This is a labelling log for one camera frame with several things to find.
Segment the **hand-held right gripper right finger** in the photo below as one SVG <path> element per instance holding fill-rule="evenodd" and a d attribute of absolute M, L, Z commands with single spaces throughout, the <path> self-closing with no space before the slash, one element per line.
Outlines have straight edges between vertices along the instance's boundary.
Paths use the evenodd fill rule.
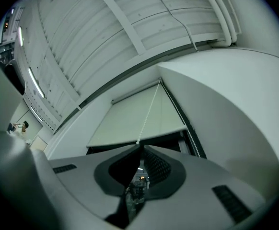
<path fill-rule="evenodd" d="M 150 185 L 147 199 L 129 230 L 246 230 L 265 204 L 262 195 L 217 164 L 149 146 L 171 165 L 169 176 Z"/>

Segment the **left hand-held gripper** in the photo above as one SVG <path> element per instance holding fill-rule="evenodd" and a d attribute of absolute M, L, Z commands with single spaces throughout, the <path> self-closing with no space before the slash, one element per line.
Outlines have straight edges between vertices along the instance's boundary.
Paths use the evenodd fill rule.
<path fill-rule="evenodd" d="M 0 132 L 6 131 L 23 99 L 17 68 L 0 63 Z M 0 133 L 0 229 L 59 229 L 61 223 L 21 139 Z"/>

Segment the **dark window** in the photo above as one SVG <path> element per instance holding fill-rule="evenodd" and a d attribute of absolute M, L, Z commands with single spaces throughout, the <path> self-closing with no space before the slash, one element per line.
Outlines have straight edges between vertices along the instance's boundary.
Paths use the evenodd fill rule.
<path fill-rule="evenodd" d="M 174 132 L 172 134 L 145 139 L 140 142 L 143 145 L 151 145 L 157 146 L 160 148 L 165 148 L 173 151 L 177 151 L 183 153 L 181 147 L 185 145 L 186 153 L 207 159 L 207 156 L 203 150 L 201 142 L 193 129 L 190 131 L 183 130 Z M 86 155 L 96 154 L 108 150 L 117 149 L 127 145 L 135 145 L 136 142 L 125 142 L 125 143 L 117 143 L 117 144 L 110 144 L 110 145 L 87 145 L 87 152 Z"/>

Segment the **grey roller window blind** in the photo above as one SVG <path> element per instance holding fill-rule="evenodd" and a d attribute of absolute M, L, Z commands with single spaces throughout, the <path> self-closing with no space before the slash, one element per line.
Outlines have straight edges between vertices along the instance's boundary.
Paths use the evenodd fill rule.
<path fill-rule="evenodd" d="M 137 142 L 183 130 L 186 125 L 158 83 L 112 105 L 87 145 Z"/>

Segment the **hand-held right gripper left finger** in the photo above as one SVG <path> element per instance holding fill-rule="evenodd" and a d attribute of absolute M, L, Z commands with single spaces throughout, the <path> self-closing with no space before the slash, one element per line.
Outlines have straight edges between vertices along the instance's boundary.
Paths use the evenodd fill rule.
<path fill-rule="evenodd" d="M 63 186 L 85 209 L 117 227 L 126 227 L 126 194 L 137 172 L 142 147 L 127 145 L 79 157 L 50 160 Z"/>

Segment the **white ceiling pipes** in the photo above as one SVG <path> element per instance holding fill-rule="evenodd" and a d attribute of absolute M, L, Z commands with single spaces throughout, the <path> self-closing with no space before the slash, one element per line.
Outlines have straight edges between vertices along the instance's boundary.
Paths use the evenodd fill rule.
<path fill-rule="evenodd" d="M 212 48 L 230 47 L 237 42 L 242 33 L 239 20 L 231 0 L 208 0 L 221 25 L 223 39 L 210 42 Z"/>

